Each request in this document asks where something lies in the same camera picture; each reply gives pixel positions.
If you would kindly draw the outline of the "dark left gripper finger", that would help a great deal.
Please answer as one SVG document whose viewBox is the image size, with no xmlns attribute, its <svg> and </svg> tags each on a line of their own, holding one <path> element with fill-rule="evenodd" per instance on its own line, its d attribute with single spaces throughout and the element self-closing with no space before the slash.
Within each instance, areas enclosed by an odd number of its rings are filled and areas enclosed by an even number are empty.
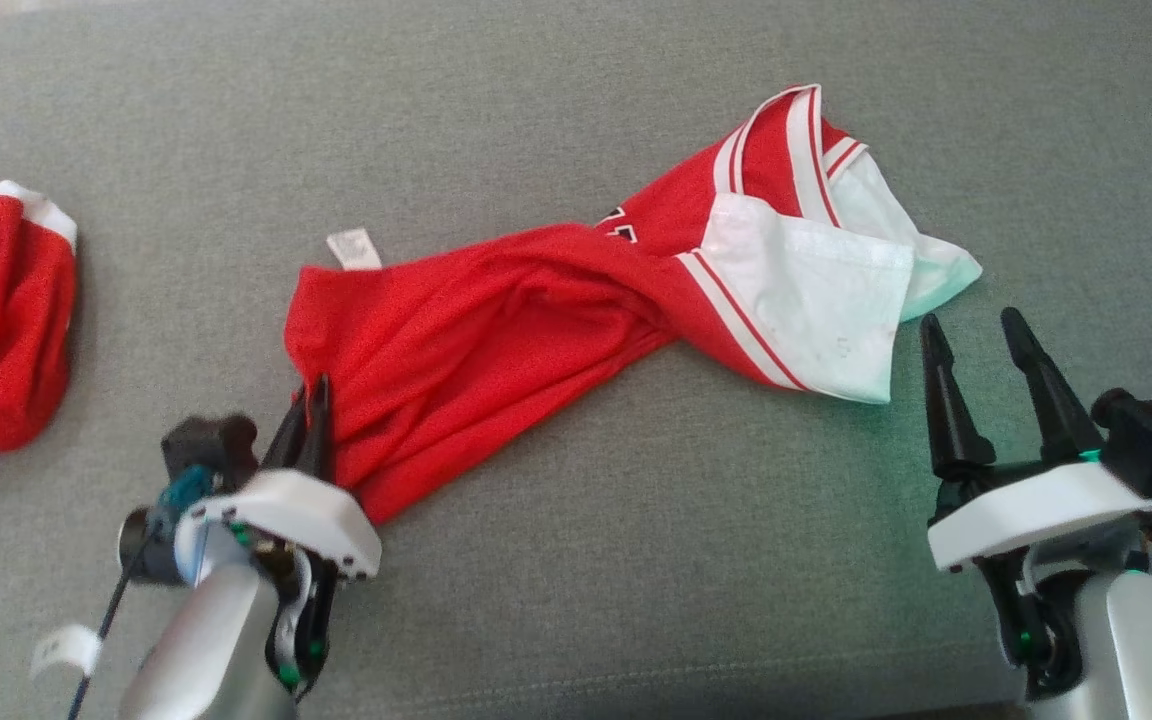
<svg viewBox="0 0 1152 720">
<path fill-rule="evenodd" d="M 279 427 L 271 438 L 268 450 L 262 456 L 262 470 L 291 468 L 306 471 L 305 455 L 308 429 L 308 391 L 300 389 Z"/>
<path fill-rule="evenodd" d="M 298 469 L 324 483 L 335 482 L 335 442 L 332 414 L 332 382 L 320 376 L 302 393 L 303 444 Z"/>
</svg>

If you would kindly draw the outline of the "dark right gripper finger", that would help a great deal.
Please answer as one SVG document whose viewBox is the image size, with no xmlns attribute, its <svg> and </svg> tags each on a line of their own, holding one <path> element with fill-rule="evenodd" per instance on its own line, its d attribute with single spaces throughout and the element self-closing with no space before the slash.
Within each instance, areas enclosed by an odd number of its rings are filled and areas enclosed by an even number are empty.
<svg viewBox="0 0 1152 720">
<path fill-rule="evenodd" d="M 995 447 L 979 433 L 954 374 L 954 353 L 937 314 L 920 327 L 925 418 L 931 467 L 941 480 L 961 480 L 995 462 Z"/>
<path fill-rule="evenodd" d="M 1094 461 L 1105 439 L 1100 429 L 1066 381 L 1055 361 L 1043 348 L 1020 309 L 1005 306 L 1000 313 L 1011 364 L 1026 379 L 1030 402 L 1038 420 L 1043 462 Z"/>
</svg>

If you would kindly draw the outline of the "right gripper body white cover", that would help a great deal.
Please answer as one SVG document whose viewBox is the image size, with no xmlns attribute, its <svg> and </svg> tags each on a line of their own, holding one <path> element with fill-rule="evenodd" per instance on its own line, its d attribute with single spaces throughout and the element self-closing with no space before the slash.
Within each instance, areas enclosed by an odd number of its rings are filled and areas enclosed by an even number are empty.
<svg viewBox="0 0 1152 720">
<path fill-rule="evenodd" d="M 1152 501 L 1079 461 L 988 488 L 929 524 L 941 571 L 973 568 L 1026 702 L 1152 702 Z"/>
</svg>

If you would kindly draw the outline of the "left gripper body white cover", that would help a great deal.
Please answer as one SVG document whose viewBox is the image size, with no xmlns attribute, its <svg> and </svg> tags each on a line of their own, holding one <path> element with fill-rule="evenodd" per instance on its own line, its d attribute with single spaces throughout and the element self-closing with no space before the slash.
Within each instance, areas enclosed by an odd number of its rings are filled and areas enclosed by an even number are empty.
<svg viewBox="0 0 1152 720">
<path fill-rule="evenodd" d="M 306 696 L 328 660 L 339 585 L 374 577 L 380 561 L 355 498 L 301 470 L 257 471 L 237 492 L 202 497 L 175 525 L 175 568 L 191 588 L 243 562 L 274 584 L 266 655 L 291 696 Z"/>
</svg>

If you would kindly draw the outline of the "red jersey with white trim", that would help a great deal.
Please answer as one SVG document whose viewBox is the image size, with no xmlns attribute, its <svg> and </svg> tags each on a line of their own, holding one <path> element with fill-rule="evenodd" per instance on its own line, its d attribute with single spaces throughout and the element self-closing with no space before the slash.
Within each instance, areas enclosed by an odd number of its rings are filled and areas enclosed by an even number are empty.
<svg viewBox="0 0 1152 720">
<path fill-rule="evenodd" d="M 980 274 L 799 85 L 598 223 L 308 266 L 285 347 L 329 382 L 335 483 L 380 524 L 675 341 L 763 386 L 887 404 L 900 325 Z"/>
</svg>

